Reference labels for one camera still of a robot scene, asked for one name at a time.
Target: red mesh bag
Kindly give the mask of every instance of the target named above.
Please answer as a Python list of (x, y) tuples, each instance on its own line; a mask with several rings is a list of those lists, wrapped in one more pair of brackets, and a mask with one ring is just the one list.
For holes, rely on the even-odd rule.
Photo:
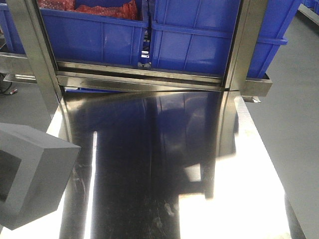
[(121, 7), (89, 7), (80, 5), (75, 11), (101, 16), (112, 16), (117, 18), (125, 18), (130, 20), (138, 20), (138, 8), (135, 0), (123, 4)]
[(38, 5), (43, 8), (65, 10), (64, 0), (38, 0)]
[(55, 10), (74, 10), (75, 0), (38, 0), (38, 5)]

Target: blue plastic crate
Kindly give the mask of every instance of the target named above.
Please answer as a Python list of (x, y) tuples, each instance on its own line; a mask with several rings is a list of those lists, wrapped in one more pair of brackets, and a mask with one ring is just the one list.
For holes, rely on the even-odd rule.
[[(232, 34), (152, 22), (153, 68), (224, 75)], [(259, 37), (248, 77), (262, 78), (284, 38)]]
[(239, 4), (240, 0), (156, 0), (154, 20), (188, 28), (233, 31)]
[[(121, 6), (130, 0), (96, 0), (94, 5)], [(77, 5), (92, 5), (77, 0)], [(148, 3), (137, 0), (140, 21), (80, 12), (41, 9), (56, 58), (137, 66), (148, 27)], [(6, 4), (0, 4), (0, 24), (11, 53), (24, 49)]]
[[(239, 2), (239, 0), (156, 0), (153, 18), (160, 24), (232, 32)], [(300, 3), (301, 0), (269, 0), (260, 36), (282, 38)]]
[(314, 12), (319, 15), (319, 1), (315, 1)]
[(315, 6), (314, 0), (302, 0), (302, 4), (308, 8), (313, 8)]

